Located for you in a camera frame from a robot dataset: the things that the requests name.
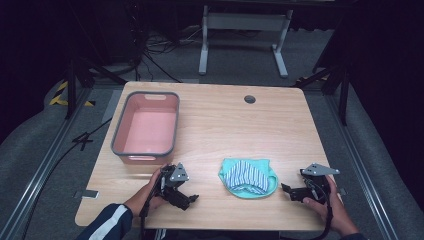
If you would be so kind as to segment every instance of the folded cloth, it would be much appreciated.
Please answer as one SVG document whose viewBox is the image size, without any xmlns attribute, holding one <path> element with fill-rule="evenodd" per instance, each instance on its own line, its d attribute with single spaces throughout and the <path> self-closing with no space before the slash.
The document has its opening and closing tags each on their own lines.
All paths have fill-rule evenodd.
<svg viewBox="0 0 424 240">
<path fill-rule="evenodd" d="M 265 197 L 278 187 L 268 159 L 226 158 L 218 175 L 228 191 L 240 198 Z"/>
</svg>

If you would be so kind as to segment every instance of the plastic bin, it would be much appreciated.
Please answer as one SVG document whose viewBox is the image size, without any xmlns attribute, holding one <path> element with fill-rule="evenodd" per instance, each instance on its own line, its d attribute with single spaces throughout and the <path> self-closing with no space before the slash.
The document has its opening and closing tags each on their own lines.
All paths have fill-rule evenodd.
<svg viewBox="0 0 424 240">
<path fill-rule="evenodd" d="M 133 92 L 123 107 L 112 151 L 126 164 L 172 162 L 179 97 L 173 92 Z"/>
</svg>

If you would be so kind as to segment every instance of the sleeve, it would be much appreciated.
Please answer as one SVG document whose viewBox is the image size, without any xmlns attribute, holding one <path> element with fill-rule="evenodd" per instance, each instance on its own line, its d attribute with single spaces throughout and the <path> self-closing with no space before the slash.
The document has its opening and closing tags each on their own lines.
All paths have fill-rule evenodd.
<svg viewBox="0 0 424 240">
<path fill-rule="evenodd" d="M 121 239 L 131 230 L 132 213 L 123 204 L 110 204 L 76 238 L 84 239 Z"/>
<path fill-rule="evenodd" d="M 354 233 L 344 236 L 340 240 L 367 240 L 367 238 L 362 233 Z"/>
</svg>

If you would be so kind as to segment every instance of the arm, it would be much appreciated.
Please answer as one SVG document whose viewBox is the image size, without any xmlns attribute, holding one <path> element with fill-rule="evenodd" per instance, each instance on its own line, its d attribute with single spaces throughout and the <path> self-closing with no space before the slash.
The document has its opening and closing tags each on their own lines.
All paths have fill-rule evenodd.
<svg viewBox="0 0 424 240">
<path fill-rule="evenodd" d="M 156 170 L 148 184 L 143 186 L 124 204 L 110 204 L 103 209 L 97 218 L 88 225 L 76 238 L 82 239 L 121 239 L 130 231 L 132 219 L 138 217 L 154 183 L 160 174 L 160 169 Z M 160 197 L 154 197 L 150 201 L 150 210 L 157 208 L 164 203 Z"/>
<path fill-rule="evenodd" d="M 359 229 L 352 222 L 346 212 L 346 209 L 344 208 L 343 203 L 337 196 L 336 184 L 330 177 L 326 177 L 331 188 L 329 197 L 331 207 L 333 208 L 333 220 L 331 221 L 331 228 L 339 233 L 342 239 L 365 239 L 362 234 L 359 233 Z M 306 204 L 306 206 L 317 212 L 321 216 L 321 219 L 325 221 L 327 216 L 327 207 L 325 205 L 322 205 L 310 198 L 303 199 L 303 202 Z M 349 238 L 351 236 L 357 235 L 362 236 L 362 238 Z"/>
</svg>

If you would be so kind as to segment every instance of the hand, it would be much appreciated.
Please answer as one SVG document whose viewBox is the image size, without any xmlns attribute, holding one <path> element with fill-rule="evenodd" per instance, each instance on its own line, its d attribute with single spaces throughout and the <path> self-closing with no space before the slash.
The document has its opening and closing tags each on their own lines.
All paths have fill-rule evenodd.
<svg viewBox="0 0 424 240">
<path fill-rule="evenodd" d="M 333 220 L 331 221 L 331 228 L 334 231 L 338 232 L 341 237 L 354 234 L 354 233 L 359 233 L 358 228 L 350 219 L 343 203 L 340 201 L 339 197 L 337 196 L 336 184 L 334 183 L 333 179 L 331 179 L 329 176 L 326 176 L 326 178 L 328 180 L 328 184 L 330 185 L 330 189 L 331 189 L 330 204 L 331 204 L 331 207 L 333 208 Z M 310 209 L 317 212 L 321 216 L 321 219 L 324 222 L 326 221 L 327 204 L 322 205 L 319 202 L 310 198 L 304 198 L 303 203 L 305 203 L 305 205 L 308 206 Z"/>
<path fill-rule="evenodd" d="M 133 217 L 138 217 L 140 214 L 141 209 L 144 206 L 144 203 L 146 202 L 147 198 L 149 197 L 150 191 L 153 189 L 156 179 L 160 175 L 160 167 L 157 169 L 152 177 L 150 178 L 149 183 L 144 185 L 134 196 L 132 196 L 130 199 L 125 201 L 125 206 L 131 209 L 131 212 L 133 214 Z M 161 197 L 153 197 L 152 200 L 150 200 L 150 208 L 149 210 L 153 210 L 158 208 L 160 205 L 164 204 L 166 201 Z"/>
</svg>

